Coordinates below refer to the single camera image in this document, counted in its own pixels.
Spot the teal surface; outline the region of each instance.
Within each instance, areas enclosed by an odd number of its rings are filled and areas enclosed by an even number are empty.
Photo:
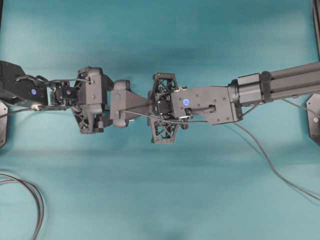
[[[4,0],[0,59],[49,79],[102,67],[146,96],[155,72],[189,88],[225,86],[318,54],[311,0]],[[241,124],[279,172],[320,192],[305,112],[276,101]],[[233,125],[193,125],[173,145],[150,140],[142,117],[81,135],[69,110],[23,112],[9,118],[0,169],[43,192],[40,240],[319,238],[320,204],[278,179]],[[1,240],[31,238],[32,201],[18,185],[1,186]]]

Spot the mounting plate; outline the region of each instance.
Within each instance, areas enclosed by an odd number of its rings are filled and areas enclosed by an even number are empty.
[[[8,113],[8,107],[0,101],[0,116]],[[0,118],[0,148],[7,141],[7,120],[8,117]]]
[[[320,114],[320,94],[313,94],[306,102],[306,107]],[[309,136],[320,145],[320,119],[312,112],[308,111]]]

